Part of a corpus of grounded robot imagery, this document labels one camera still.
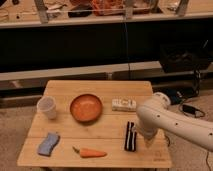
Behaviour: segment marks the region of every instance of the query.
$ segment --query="toy carrot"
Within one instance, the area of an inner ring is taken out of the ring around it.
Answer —
[[[73,147],[73,150],[76,153],[78,153],[82,158],[104,157],[107,155],[107,153],[104,151],[98,151],[98,150],[93,150],[93,149],[88,149],[88,148],[77,149],[77,148]]]

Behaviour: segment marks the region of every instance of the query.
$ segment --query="paper cup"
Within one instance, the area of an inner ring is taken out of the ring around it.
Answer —
[[[43,113],[48,119],[56,118],[55,99],[50,96],[42,97],[37,103],[37,111]]]

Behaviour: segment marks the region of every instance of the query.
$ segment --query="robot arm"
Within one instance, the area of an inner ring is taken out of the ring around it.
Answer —
[[[159,92],[139,105],[136,112],[139,133],[149,140],[161,128],[213,151],[213,123],[171,112],[167,110],[169,105],[170,99]]]

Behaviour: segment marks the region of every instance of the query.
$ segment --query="bowl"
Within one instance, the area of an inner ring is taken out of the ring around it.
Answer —
[[[93,94],[82,94],[70,104],[70,113],[79,122],[94,121],[102,113],[102,102]]]

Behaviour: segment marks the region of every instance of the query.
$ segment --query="table top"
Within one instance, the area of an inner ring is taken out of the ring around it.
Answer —
[[[92,124],[82,125],[70,114],[70,103],[81,94],[94,94],[103,103],[102,115]],[[135,112],[112,111],[114,98],[130,98],[137,104],[152,95],[148,81],[56,81],[48,82],[44,96],[56,99],[57,118],[48,120],[36,113],[18,158],[18,166],[96,167],[96,168],[170,168],[171,159],[162,130],[146,141],[137,135],[135,152],[124,150],[126,125],[137,121]],[[59,144],[51,157],[40,156],[37,148],[48,132],[57,132]],[[107,152],[100,158],[81,158],[72,147]]]

